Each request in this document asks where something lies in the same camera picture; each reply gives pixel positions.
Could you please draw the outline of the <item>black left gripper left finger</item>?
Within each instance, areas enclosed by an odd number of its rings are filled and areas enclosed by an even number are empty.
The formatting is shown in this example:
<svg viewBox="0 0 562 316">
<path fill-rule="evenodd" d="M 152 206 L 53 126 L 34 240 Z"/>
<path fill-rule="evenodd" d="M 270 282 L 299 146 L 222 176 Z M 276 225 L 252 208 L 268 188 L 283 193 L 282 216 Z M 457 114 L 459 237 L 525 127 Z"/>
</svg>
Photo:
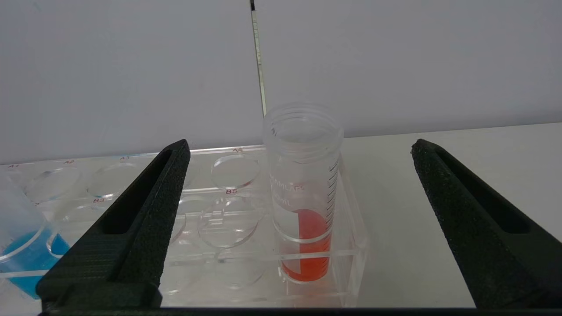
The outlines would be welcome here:
<svg viewBox="0 0 562 316">
<path fill-rule="evenodd" d="M 42 310 L 143 310 L 160 279 L 190 162 L 186 140 L 165 147 L 38 282 Z"/>
</svg>

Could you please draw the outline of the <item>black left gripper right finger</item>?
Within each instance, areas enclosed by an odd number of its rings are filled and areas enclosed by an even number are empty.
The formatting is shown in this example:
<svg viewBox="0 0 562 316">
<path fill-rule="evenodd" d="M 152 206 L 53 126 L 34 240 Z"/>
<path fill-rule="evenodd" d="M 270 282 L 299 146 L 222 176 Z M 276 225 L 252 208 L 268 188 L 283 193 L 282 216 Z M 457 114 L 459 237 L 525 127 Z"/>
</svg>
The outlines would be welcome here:
<svg viewBox="0 0 562 316">
<path fill-rule="evenodd" d="M 441 146 L 411 155 L 476 307 L 560 309 L 561 242 Z"/>
</svg>

